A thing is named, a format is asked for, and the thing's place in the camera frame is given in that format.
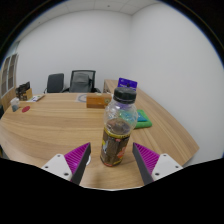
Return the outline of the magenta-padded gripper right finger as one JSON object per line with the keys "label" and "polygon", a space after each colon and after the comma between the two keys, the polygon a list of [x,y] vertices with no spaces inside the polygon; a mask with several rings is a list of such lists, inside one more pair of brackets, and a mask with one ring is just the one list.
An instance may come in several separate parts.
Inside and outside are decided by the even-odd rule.
{"label": "magenta-padded gripper right finger", "polygon": [[145,185],[182,169],[168,154],[157,154],[138,143],[133,144],[132,152]]}

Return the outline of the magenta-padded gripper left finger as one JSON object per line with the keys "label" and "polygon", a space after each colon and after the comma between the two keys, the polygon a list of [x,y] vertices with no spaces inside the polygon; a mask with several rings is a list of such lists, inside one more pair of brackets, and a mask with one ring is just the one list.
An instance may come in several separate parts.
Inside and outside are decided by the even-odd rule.
{"label": "magenta-padded gripper left finger", "polygon": [[67,154],[56,154],[42,169],[79,185],[91,160],[91,144],[86,143]]}

